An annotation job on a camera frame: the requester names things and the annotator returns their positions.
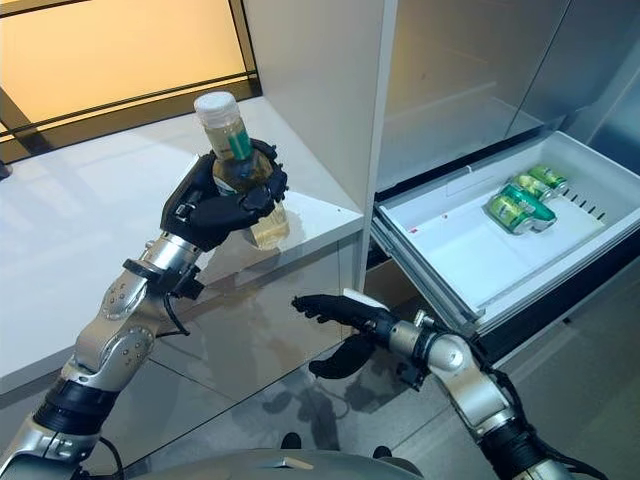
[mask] white countertop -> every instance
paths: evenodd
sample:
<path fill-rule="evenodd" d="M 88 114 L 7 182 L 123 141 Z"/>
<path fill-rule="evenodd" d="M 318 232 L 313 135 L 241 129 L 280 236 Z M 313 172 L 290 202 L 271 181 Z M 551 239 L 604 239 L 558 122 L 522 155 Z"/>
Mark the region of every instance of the white countertop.
<path fill-rule="evenodd" d="M 233 236 L 203 272 L 207 283 L 269 256 L 278 256 L 270 262 L 276 268 L 363 224 L 352 200 L 266 99 L 240 108 L 253 137 L 278 145 L 290 176 L 291 234 L 268 253 Z M 64 363 L 123 261 L 159 235 L 162 206 L 194 154 L 208 149 L 191 114 L 14 164 L 0 183 L 0 394 Z"/>

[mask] soda can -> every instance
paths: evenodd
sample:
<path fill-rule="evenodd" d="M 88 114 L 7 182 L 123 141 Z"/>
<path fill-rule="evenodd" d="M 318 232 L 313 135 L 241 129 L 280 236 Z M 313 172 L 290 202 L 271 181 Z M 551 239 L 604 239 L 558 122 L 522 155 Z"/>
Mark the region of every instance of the soda can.
<path fill-rule="evenodd" d="M 516 185 L 511 183 L 505 185 L 500 194 L 513 200 L 516 205 L 531 215 L 534 230 L 541 232 L 549 228 L 557 220 L 553 210 Z"/>
<path fill-rule="evenodd" d="M 567 187 L 567 179 L 559 173 L 554 172 L 546 165 L 536 165 L 527 173 L 556 191 L 564 190 Z"/>
<path fill-rule="evenodd" d="M 511 180 L 511 183 L 522 188 L 529 195 L 534 196 L 541 202 L 549 200 L 555 195 L 555 191 L 551 187 L 541 182 L 537 178 L 534 178 L 531 175 L 527 175 L 526 173 L 516 175 Z"/>
<path fill-rule="evenodd" d="M 531 215 L 504 195 L 491 197 L 485 210 L 499 225 L 514 235 L 522 235 L 533 226 Z"/>

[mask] drawer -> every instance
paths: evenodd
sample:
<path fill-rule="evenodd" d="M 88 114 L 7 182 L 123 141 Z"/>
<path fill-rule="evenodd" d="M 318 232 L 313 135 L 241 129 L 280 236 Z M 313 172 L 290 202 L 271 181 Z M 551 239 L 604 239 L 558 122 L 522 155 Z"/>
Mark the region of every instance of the drawer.
<path fill-rule="evenodd" d="M 548 202 L 558 220 L 510 235 L 482 206 L 539 163 L 569 179 Z M 639 229 L 640 177 L 554 132 L 377 202 L 372 235 L 451 327 L 485 335 L 594 262 L 606 264 Z"/>

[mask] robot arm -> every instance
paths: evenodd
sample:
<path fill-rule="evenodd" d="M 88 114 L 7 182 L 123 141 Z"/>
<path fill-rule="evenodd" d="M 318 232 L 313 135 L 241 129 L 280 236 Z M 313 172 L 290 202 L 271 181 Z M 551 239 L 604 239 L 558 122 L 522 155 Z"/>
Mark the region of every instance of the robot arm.
<path fill-rule="evenodd" d="M 232 231 L 257 223 L 284 198 L 287 176 L 274 161 L 275 147 L 257 140 L 252 144 L 272 164 L 267 184 L 246 194 L 220 196 L 211 174 L 215 156 L 200 157 L 165 203 L 162 234 L 147 242 L 139 259 L 124 262 L 124 271 L 78 336 L 60 377 L 0 458 L 0 477 L 11 476 L 8 468 L 24 456 L 66 464 L 73 474 L 91 454 L 119 393 L 147 359 L 155 339 L 188 334 L 171 300 L 196 299 L 202 291 L 195 279 L 200 254 Z"/>
<path fill-rule="evenodd" d="M 606 480 L 598 470 L 562 455 L 537 436 L 509 378 L 484 362 L 466 339 L 424 312 L 413 323 L 407 322 L 377 302 L 363 303 L 362 297 L 346 290 L 345 296 L 311 295 L 293 300 L 292 305 L 308 318 L 333 319 L 359 330 L 332 357 L 311 362 L 312 373 L 323 378 L 346 377 L 380 346 L 404 360 L 399 374 L 414 389 L 421 387 L 428 372 L 435 375 L 501 480 L 573 479 L 567 466 L 572 472 Z"/>

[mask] glass window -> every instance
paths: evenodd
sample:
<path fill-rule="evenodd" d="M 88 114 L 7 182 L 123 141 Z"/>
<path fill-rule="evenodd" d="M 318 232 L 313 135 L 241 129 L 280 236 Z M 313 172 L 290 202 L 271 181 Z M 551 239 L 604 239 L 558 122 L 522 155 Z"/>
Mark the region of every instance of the glass window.
<path fill-rule="evenodd" d="M 57 148 L 56 131 L 70 122 L 163 101 L 158 118 L 138 121 L 148 123 L 167 118 L 163 110 L 189 111 L 171 108 L 173 97 L 257 82 L 248 41 L 239 41 L 248 39 L 240 1 L 89 0 L 2 18 L 0 35 L 2 140 L 38 132 Z"/>

